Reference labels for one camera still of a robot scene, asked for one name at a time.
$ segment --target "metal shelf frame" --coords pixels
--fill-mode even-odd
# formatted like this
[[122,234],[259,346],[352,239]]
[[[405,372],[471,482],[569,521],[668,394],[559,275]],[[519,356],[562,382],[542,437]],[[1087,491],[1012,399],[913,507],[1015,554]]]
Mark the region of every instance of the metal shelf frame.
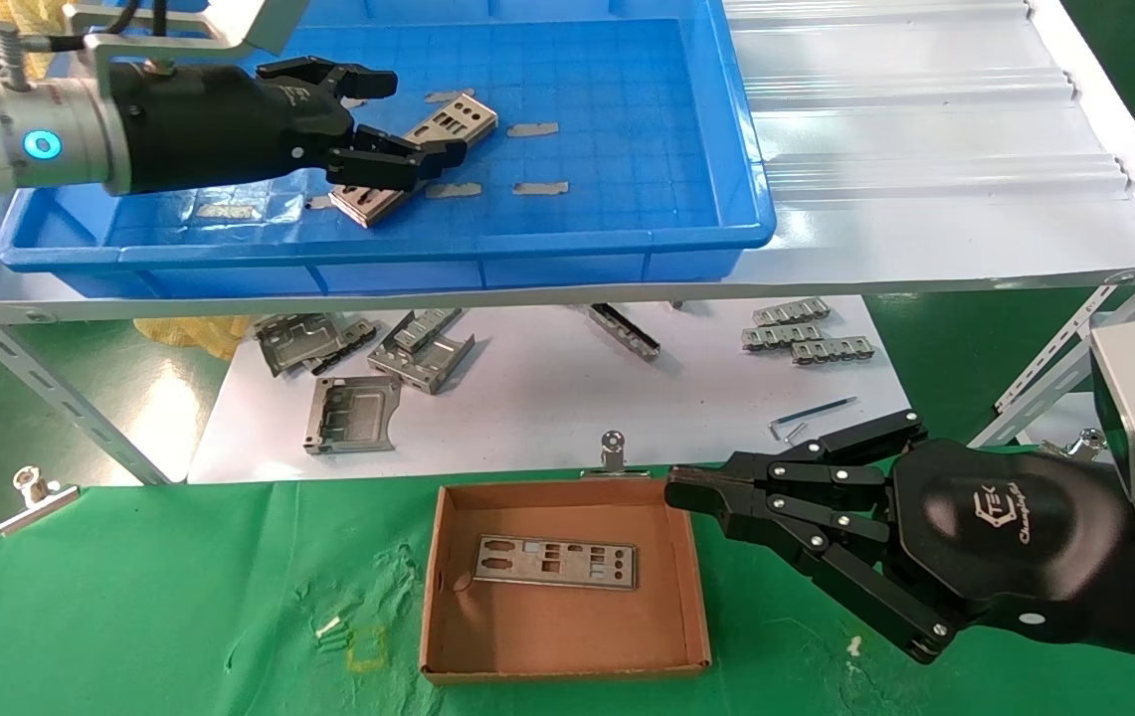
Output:
[[[1061,1],[725,6],[780,222],[722,281],[126,301],[86,300],[50,273],[0,263],[0,361],[138,480],[158,485],[162,472],[8,326],[1100,286],[973,440],[1008,443],[1086,376],[1091,313],[1115,286],[1135,286],[1135,121]],[[0,197],[0,221],[8,207]],[[1135,320],[1135,295],[1112,320]]]

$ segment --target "black cable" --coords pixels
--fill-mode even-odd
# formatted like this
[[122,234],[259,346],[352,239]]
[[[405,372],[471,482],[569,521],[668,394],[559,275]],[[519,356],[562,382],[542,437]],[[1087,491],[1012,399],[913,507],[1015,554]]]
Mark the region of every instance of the black cable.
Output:
[[[125,32],[125,28],[129,27],[129,23],[134,22],[134,15],[138,12],[140,3],[141,0],[127,0],[125,8],[120,9],[117,18],[102,28],[101,32],[103,35],[120,35],[121,32]],[[166,19],[163,19],[166,0],[154,0],[154,3],[157,3],[158,11],[161,12],[162,19],[157,24],[157,27],[162,31],[161,33],[157,33],[157,36],[161,36],[166,24]],[[44,40],[50,44],[50,52],[76,52],[77,50],[85,49],[84,35],[52,35],[45,36]]]
[[165,36],[168,31],[168,0],[152,0],[152,36]]

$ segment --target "metal bracket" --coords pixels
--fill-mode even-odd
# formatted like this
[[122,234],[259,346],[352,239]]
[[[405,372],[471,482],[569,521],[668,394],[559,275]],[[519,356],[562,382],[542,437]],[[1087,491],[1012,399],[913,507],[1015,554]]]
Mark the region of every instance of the metal bracket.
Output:
[[81,488],[76,486],[66,487],[59,492],[50,492],[50,483],[41,477],[40,469],[32,466],[20,467],[20,471],[14,472],[11,483],[14,489],[23,495],[23,504],[27,508],[0,524],[2,536],[17,533],[24,527],[67,507],[81,497]]
[[620,430],[603,433],[603,467],[580,471],[582,479],[649,478],[650,471],[628,471],[624,467],[624,436]]
[[0,323],[0,362],[18,376],[32,393],[41,396],[53,411],[66,416],[104,453],[143,485],[170,485],[171,481],[148,456],[144,456],[125,433],[117,430],[98,407],[73,389],[61,376],[39,361],[36,354],[8,326]]

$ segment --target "robotic hand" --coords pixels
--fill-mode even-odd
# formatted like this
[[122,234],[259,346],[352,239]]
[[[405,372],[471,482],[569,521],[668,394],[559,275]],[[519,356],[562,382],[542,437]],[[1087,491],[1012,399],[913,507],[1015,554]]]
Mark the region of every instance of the robotic hand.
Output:
[[[135,18],[94,35],[18,36],[0,23],[0,194],[16,186],[101,182],[111,194],[193,189],[284,176],[316,167],[331,183],[371,189],[412,189],[465,159],[465,141],[422,144],[354,126],[342,100],[394,94],[398,78],[361,65],[319,58],[261,65],[257,76],[227,64],[179,65],[170,60],[117,62],[117,54],[204,58],[241,56],[262,47],[276,51],[297,23],[304,0],[237,0],[204,12],[171,12],[170,27],[203,31],[209,40],[119,36]],[[73,28],[112,12],[67,6]],[[153,24],[163,14],[136,12]],[[229,41],[230,28],[243,35]],[[79,50],[89,77],[30,81],[22,54]]]
[[1115,469],[926,437],[905,411],[675,466],[665,500],[771,548],[922,664],[972,625],[1135,654],[1135,511]]

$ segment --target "metal plate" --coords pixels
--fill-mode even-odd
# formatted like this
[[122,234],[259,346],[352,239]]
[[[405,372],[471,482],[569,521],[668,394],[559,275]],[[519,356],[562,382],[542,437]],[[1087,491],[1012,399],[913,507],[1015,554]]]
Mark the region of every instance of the metal plate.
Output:
[[398,407],[398,379],[321,379],[302,447],[312,455],[394,449],[390,415]]
[[639,586],[631,544],[481,534],[474,579],[631,591]]

